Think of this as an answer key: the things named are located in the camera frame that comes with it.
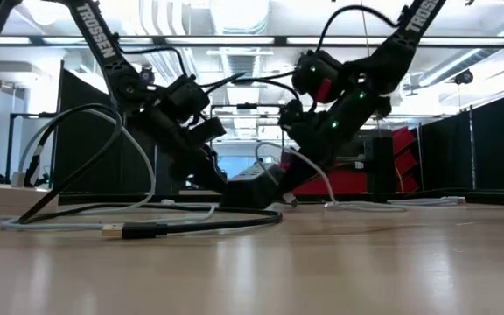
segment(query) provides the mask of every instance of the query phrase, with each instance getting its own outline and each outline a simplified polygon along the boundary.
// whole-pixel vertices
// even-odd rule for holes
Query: ceiling duct
[[[270,0],[213,0],[210,4],[215,32],[218,35],[262,36],[267,32]],[[259,48],[221,48],[220,56],[225,75],[245,72],[258,75],[262,56],[254,55]],[[238,51],[240,55],[231,55]]]
[[[504,37],[504,25],[500,28],[500,31],[498,31],[497,36]],[[502,48],[462,50],[451,58],[440,63],[438,66],[435,66],[430,71],[421,74],[417,78],[417,84],[414,87],[405,87],[404,89],[427,88],[448,80],[456,74],[459,74],[467,68],[493,56],[501,50]]]

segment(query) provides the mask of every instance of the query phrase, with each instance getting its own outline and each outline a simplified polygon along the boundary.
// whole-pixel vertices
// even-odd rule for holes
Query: white cable
[[[114,118],[109,117],[108,115],[103,114],[103,113],[99,112],[98,110],[90,109],[87,112],[90,114],[99,116],[100,118],[103,118],[110,123],[116,124],[116,120]],[[144,149],[141,147],[141,145],[139,145],[137,140],[134,139],[134,137],[124,127],[122,127],[122,133],[128,138],[128,140],[133,144],[133,146],[136,147],[137,152],[139,152],[139,155],[141,155],[141,158],[143,159],[143,161],[145,162],[145,166],[147,167],[147,172],[149,173],[149,179],[150,179],[150,190],[149,190],[149,194],[147,195],[147,197],[145,197],[145,199],[143,199],[143,200],[141,200],[131,206],[126,206],[125,208],[122,208],[122,210],[130,210],[130,209],[139,208],[139,207],[145,205],[146,203],[148,203],[151,200],[151,198],[153,198],[153,195],[155,194],[155,187],[156,187],[157,183],[155,180],[155,172],[153,171],[153,166],[151,165],[151,161],[147,157],[147,154],[145,154]]]
[[[116,120],[112,117],[109,117],[108,115],[105,115],[98,110],[94,109],[88,109],[88,113],[92,115],[99,116],[100,118],[105,119],[108,122],[111,123],[116,123]],[[26,161],[26,156],[28,155],[28,151],[36,141],[36,139],[44,132],[45,129],[47,129],[50,124],[53,123],[54,120],[58,119],[61,115],[64,113],[57,115],[54,117],[49,123],[47,123],[45,126],[43,126],[39,131],[37,131],[34,136],[31,138],[29,143],[26,145],[26,148],[23,152],[23,156],[21,157],[22,165],[19,166],[19,171],[21,172],[24,169],[25,161]],[[136,139],[124,128],[122,127],[122,133],[128,138],[128,140],[136,147],[137,151],[143,158],[143,161],[145,162],[145,165],[147,167],[147,170],[149,172],[150,176],[150,192],[145,197],[145,199],[137,202],[136,204],[133,204],[131,206],[126,206],[122,208],[117,208],[117,209],[106,209],[106,210],[90,210],[90,211],[85,211],[83,213],[79,213],[80,215],[103,215],[103,214],[123,214],[123,213],[148,213],[148,212],[158,212],[162,211],[160,209],[138,209],[139,207],[144,206],[147,204],[151,198],[154,195],[155,188],[156,188],[156,180],[155,180],[155,173],[153,171],[153,167],[151,165],[151,161],[145,154],[143,148],[139,143],[136,141]],[[167,224],[167,223],[184,223],[184,222],[201,222],[210,219],[215,212],[216,206],[212,205],[191,205],[188,207],[210,207],[210,210],[205,214],[201,216],[190,216],[190,217],[181,217],[181,218],[166,218],[166,219],[155,219],[155,220],[146,220],[145,222],[155,222],[157,224]],[[5,222],[1,224],[2,228],[7,228],[7,229],[17,229],[17,230],[61,230],[61,229],[66,229],[66,230],[91,230],[91,229],[102,229],[102,227],[105,225],[103,223],[51,223],[51,224],[20,224],[18,223],[18,217],[12,217],[12,218],[5,218],[7,219]]]
[[[107,122],[109,123],[113,123],[113,124],[116,124],[116,120],[106,114],[103,114],[101,112],[99,112],[98,110],[94,110],[94,109],[87,109],[87,110],[83,110],[83,111],[86,111],[88,112],[89,114],[92,114],[92,115],[95,115],[95,116],[99,116],[100,118],[106,120]],[[57,119],[59,119],[61,116],[63,116],[66,112],[64,113],[61,113],[57,116],[55,116],[50,122],[48,122],[47,124],[45,124],[42,128],[40,128],[35,134],[34,136],[32,136],[31,140],[29,140],[28,144],[26,145],[26,147],[24,148],[24,151],[23,151],[23,155],[21,156],[21,160],[19,162],[19,167],[18,167],[18,171],[19,172],[22,172],[23,169],[25,168],[25,161],[26,161],[26,157],[28,156],[28,152],[29,150],[31,149],[32,145],[34,144],[34,142],[36,141],[36,139]],[[131,205],[131,206],[126,206],[125,208],[123,208],[123,210],[130,210],[130,209],[135,209],[135,208],[138,208],[138,207],[141,207],[143,206],[144,204],[146,204],[147,202],[149,202],[151,200],[151,198],[153,198],[153,195],[155,194],[155,187],[156,187],[156,180],[155,180],[155,172],[153,171],[153,166],[151,165],[151,161],[149,160],[149,158],[147,157],[147,154],[145,154],[145,151],[143,150],[143,148],[141,147],[141,145],[139,145],[139,143],[136,141],[136,139],[134,139],[134,137],[124,128],[122,127],[122,133],[128,138],[128,140],[134,145],[134,147],[136,147],[136,150],[137,152],[139,153],[139,155],[141,155],[141,158],[143,159],[143,161],[145,162],[145,166],[147,167],[147,171],[149,172],[149,178],[150,178],[150,191],[149,191],[149,194],[147,195],[147,197],[145,197],[145,199]]]
[[[387,204],[379,204],[376,202],[366,202],[366,201],[351,201],[351,202],[338,202],[334,195],[333,195],[333,189],[332,185],[330,184],[330,179],[326,176],[324,171],[319,168],[318,165],[314,164],[308,157],[302,155],[301,153],[292,150],[292,149],[287,149],[279,144],[275,143],[267,143],[267,142],[260,142],[256,147],[255,147],[255,158],[260,167],[262,167],[262,170],[267,172],[269,176],[271,177],[272,180],[276,181],[276,179],[266,170],[265,166],[262,164],[262,162],[259,161],[258,157],[258,150],[260,149],[261,146],[263,145],[269,145],[273,146],[276,148],[279,148],[283,151],[289,152],[292,155],[295,155],[305,161],[314,171],[316,171],[322,180],[324,181],[325,188],[328,191],[328,195],[330,197],[330,201],[324,205],[326,208],[341,208],[341,209],[346,209],[346,210],[352,210],[352,211],[364,211],[364,212],[405,212],[406,209],[404,207],[399,207],[399,206],[392,206],[392,205],[387,205]]]
[[[192,204],[186,207],[209,207],[209,211],[205,215],[195,217],[182,217],[182,218],[166,218],[166,219],[153,219],[143,220],[142,222],[154,222],[157,224],[170,224],[170,223],[197,223],[210,219],[217,208],[215,205],[198,205]],[[104,215],[104,214],[148,214],[163,212],[164,209],[107,209],[107,210],[87,210],[82,213],[75,213],[71,215],[85,216],[85,215]],[[1,223],[3,229],[16,229],[21,231],[28,230],[101,230],[105,225],[115,223],[45,223],[45,224],[20,224],[18,217],[0,217],[0,220],[6,220]]]
[[[463,197],[442,197],[442,198],[420,198],[420,199],[403,199],[403,200],[387,200],[388,204],[376,203],[376,202],[368,202],[368,201],[348,201],[348,202],[338,202],[336,201],[333,195],[332,185],[330,184],[330,179],[326,176],[326,174],[316,165],[314,164],[308,157],[305,157],[301,153],[287,149],[282,147],[279,144],[275,143],[267,143],[260,142],[255,147],[255,159],[260,167],[268,173],[269,177],[277,184],[277,180],[266,170],[266,167],[260,162],[259,158],[259,149],[263,145],[270,145],[276,148],[279,148],[283,151],[289,152],[290,154],[296,155],[305,161],[310,167],[316,171],[322,180],[324,181],[325,187],[328,191],[328,195],[330,196],[330,200],[332,202],[326,203],[325,207],[339,207],[346,210],[351,211],[362,211],[362,212],[405,212],[405,207],[446,207],[446,206],[457,206],[461,203],[466,202]]]

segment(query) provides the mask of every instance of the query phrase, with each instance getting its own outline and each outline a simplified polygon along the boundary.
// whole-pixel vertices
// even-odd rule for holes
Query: usb connector
[[[11,187],[24,187],[26,174],[21,171],[15,171],[10,178]]]
[[[122,238],[124,240],[146,239],[166,235],[166,229],[166,224],[154,222],[107,224],[102,227],[101,236]]]

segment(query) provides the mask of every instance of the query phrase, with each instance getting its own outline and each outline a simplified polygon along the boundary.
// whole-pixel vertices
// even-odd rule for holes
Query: black robotic arm
[[[308,164],[293,157],[279,184],[268,193],[254,193],[241,185],[241,180],[227,181],[216,166],[215,152],[205,144],[225,133],[221,121],[210,118],[193,129],[181,126],[209,104],[195,77],[182,75],[168,87],[148,87],[123,57],[117,37],[107,27],[96,2],[52,1],[69,8],[101,66],[113,103],[172,158],[171,173],[175,178],[186,179],[193,174],[196,184],[224,193],[224,197],[237,193],[241,206],[266,207],[315,176]],[[0,0],[0,34],[11,9],[19,2]],[[350,141],[372,114],[389,114],[388,95],[408,72],[417,44],[444,3],[415,0],[402,11],[396,31],[364,59],[342,64],[318,48],[299,60],[292,76],[293,87],[316,102],[333,102],[328,111],[317,113],[304,113],[299,100],[281,108],[279,125],[297,142],[301,153],[328,171],[333,167],[336,150]]]

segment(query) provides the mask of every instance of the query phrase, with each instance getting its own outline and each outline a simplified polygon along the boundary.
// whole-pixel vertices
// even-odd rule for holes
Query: black cable
[[[186,69],[184,68],[184,61],[182,60],[182,54],[178,51],[178,49],[174,47],[155,47],[149,49],[143,49],[138,51],[124,51],[120,48],[120,52],[124,54],[146,54],[146,53],[161,53],[161,52],[174,52],[176,53],[176,57],[178,58],[178,63],[180,64],[180,69],[182,70],[182,74],[188,76]]]
[[[284,88],[284,89],[288,90],[289,92],[291,92],[293,94],[293,96],[295,96],[296,99],[299,99],[298,93],[297,93],[297,91],[295,91],[293,89],[293,87],[290,87],[286,84],[283,84],[283,83],[280,83],[277,81],[263,79],[263,78],[250,78],[250,79],[234,80],[234,83],[248,83],[248,82],[261,82],[261,83],[270,84],[270,85],[273,85],[276,87]]]
[[[351,10],[357,10],[357,11],[365,11],[366,13],[370,13],[377,18],[379,18],[382,22],[386,23],[388,26],[392,28],[398,27],[397,23],[392,22],[390,18],[385,16],[384,14],[380,13],[378,10],[366,7],[364,5],[359,5],[359,4],[354,4],[354,5],[348,5],[343,8],[340,8],[336,10],[332,16],[328,19],[328,21],[325,23],[324,30],[322,30],[322,34],[320,34],[320,40],[318,41],[318,45],[316,46],[316,52],[320,50],[322,47],[322,42],[324,41],[324,37],[326,36],[326,33],[328,32],[328,28],[330,28],[330,24],[333,22],[333,20],[341,13],[345,11],[351,11]]]
[[[199,87],[200,88],[210,88],[206,91],[206,94],[209,94],[209,93],[213,92],[214,90],[216,90],[217,88],[220,88],[220,87],[224,86],[225,84],[230,83],[230,82],[242,77],[245,74],[246,73],[235,73],[225,79],[218,80],[218,81],[211,82],[211,83],[202,84]]]
[[[126,207],[126,204],[99,204],[82,206],[71,210],[66,210],[58,213],[44,213],[37,215],[30,219],[29,222],[44,221],[57,218],[69,214],[80,214],[83,211],[93,210],[98,208],[117,208]],[[145,205],[140,208],[150,208],[150,209],[171,209],[171,210],[181,210],[181,211],[192,211],[192,212],[207,212],[210,211],[209,207],[193,207],[193,206],[178,206],[178,205]],[[281,213],[271,210],[257,210],[249,208],[218,208],[215,212],[232,213],[232,214],[256,214],[262,215],[263,218],[256,219],[245,219],[245,220],[230,220],[230,221],[216,221],[216,222],[202,222],[202,223],[188,223],[188,224],[157,224],[157,226],[164,227],[164,234],[174,234],[174,233],[187,233],[187,232],[197,232],[197,231],[207,231],[214,229],[226,229],[226,228],[249,228],[261,225],[277,224],[283,220]]]
[[[289,75],[292,75],[295,73],[295,70],[291,70],[289,72],[286,72],[286,73],[280,73],[280,74],[274,74],[274,75],[269,75],[269,76],[265,76],[265,77],[259,77],[259,78],[256,78],[256,79],[265,79],[265,80],[274,80],[274,79],[281,79],[281,78],[284,78],[286,76],[289,76]]]
[[[316,110],[316,107],[318,106],[318,102],[317,101],[312,101],[312,105],[311,107],[308,109],[308,112],[309,113],[314,113],[314,111]]]
[[[72,174],[70,174],[61,183],[56,185],[50,192],[48,192],[44,197],[42,197],[42,199],[40,199],[26,213],[21,215],[21,217],[18,218],[19,223],[21,223],[21,224],[30,223],[29,219],[34,214],[39,212],[43,207],[45,207],[50,201],[52,201],[58,194],[60,194],[71,183],[73,183],[80,176],[82,176],[94,164],[96,164],[98,161],[100,161],[102,158],[104,158],[104,155],[112,147],[112,144],[114,144],[114,142],[120,138],[120,135],[122,134],[122,117],[120,116],[120,114],[116,110],[112,109],[111,107],[104,106],[101,104],[88,104],[88,105],[79,106],[78,108],[70,109],[64,113],[64,115],[59,119],[59,122],[62,122],[65,118],[70,117],[72,114],[74,114],[76,112],[79,112],[81,110],[87,110],[87,109],[104,109],[104,110],[108,111],[115,118],[116,124],[114,127],[114,131],[112,132],[112,135],[110,136],[110,139],[83,166],[81,166],[79,169],[77,169]],[[50,131],[50,133],[51,133],[52,130],[55,130],[55,128],[58,126],[59,122],[51,124],[46,131],[51,130]]]

